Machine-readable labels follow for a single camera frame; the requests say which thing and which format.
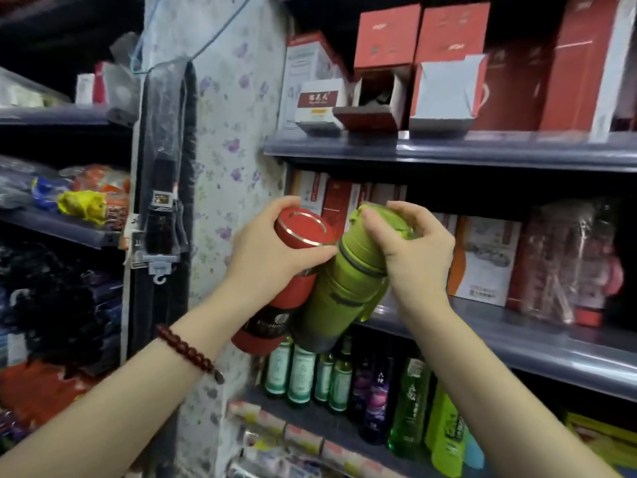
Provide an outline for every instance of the bracelet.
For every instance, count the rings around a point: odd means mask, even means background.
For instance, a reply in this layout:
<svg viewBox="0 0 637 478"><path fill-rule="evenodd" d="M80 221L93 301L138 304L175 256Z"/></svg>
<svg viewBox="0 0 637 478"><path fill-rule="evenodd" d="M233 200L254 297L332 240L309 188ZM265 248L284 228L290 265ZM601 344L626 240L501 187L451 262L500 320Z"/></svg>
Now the bracelet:
<svg viewBox="0 0 637 478"><path fill-rule="evenodd" d="M217 381L217 384L223 384L226 381L224 375L219 372L210 359L205 357L201 352L198 352L196 348L188 345L187 342L181 340L181 337L167 326L158 324L157 334L160 339L165 341L165 343L171 346L177 353L195 364L195 366L203 370L203 372L211 374L215 378L215 381Z"/></svg>

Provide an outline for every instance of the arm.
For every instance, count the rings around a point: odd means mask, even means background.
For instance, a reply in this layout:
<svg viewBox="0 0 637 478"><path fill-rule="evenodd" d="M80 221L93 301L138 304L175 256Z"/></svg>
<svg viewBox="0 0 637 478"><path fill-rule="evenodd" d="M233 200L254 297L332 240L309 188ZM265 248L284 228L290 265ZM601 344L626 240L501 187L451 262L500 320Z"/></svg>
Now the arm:
<svg viewBox="0 0 637 478"><path fill-rule="evenodd" d="M419 238L402 240L380 216L365 225L387 258L402 317L498 476L617 478L491 352L449 305L454 238L426 209L392 201Z"/></svg>
<svg viewBox="0 0 637 478"><path fill-rule="evenodd" d="M206 357L214 360L245 321L296 273L324 263L336 252L334 247L292 250L278 239L276 217L283 208L299 203L295 197L275 200L248 224L234 241L224 281L172 325ZM0 458L0 476L120 478L202 377L202 371L154 340Z"/></svg>

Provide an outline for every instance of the black label on red bottle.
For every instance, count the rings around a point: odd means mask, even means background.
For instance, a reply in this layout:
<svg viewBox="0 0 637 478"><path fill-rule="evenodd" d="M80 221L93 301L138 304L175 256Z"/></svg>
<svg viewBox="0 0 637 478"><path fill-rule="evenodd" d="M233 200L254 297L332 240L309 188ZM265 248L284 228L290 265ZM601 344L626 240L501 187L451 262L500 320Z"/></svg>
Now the black label on red bottle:
<svg viewBox="0 0 637 478"><path fill-rule="evenodd" d="M293 314L297 309L282 309L265 306L244 326L243 330L253 335L266 339L274 339L287 334Z"/></svg>

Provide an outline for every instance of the wall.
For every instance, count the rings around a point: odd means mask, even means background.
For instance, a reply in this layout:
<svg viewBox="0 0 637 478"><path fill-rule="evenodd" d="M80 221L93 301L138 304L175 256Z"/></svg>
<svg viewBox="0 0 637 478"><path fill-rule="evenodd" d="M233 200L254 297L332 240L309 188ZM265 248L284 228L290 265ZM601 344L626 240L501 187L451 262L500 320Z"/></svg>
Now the wall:
<svg viewBox="0 0 637 478"><path fill-rule="evenodd" d="M192 55L244 0L146 0L143 66ZM190 306L221 281L232 235L283 191L285 168L265 157L275 132L285 57L286 16L275 0L251 0L195 60L199 87L196 204ZM204 378L178 413L175 475L223 476L237 451L227 400L246 384L249 358L232 344L217 359L226 384Z"/></svg>

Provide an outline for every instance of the red thermos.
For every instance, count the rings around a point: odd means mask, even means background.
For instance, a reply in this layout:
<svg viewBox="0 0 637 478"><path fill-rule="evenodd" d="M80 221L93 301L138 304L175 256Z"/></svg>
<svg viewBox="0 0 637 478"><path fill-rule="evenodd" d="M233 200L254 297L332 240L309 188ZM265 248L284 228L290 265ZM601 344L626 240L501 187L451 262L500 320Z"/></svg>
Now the red thermos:
<svg viewBox="0 0 637 478"><path fill-rule="evenodd" d="M336 243L334 230L320 216L303 208L285 208L275 222L275 232L290 248L304 249ZM294 313L310 296L316 268L296 275L288 286L240 329L232 341L243 352L266 356L287 335Z"/></svg>

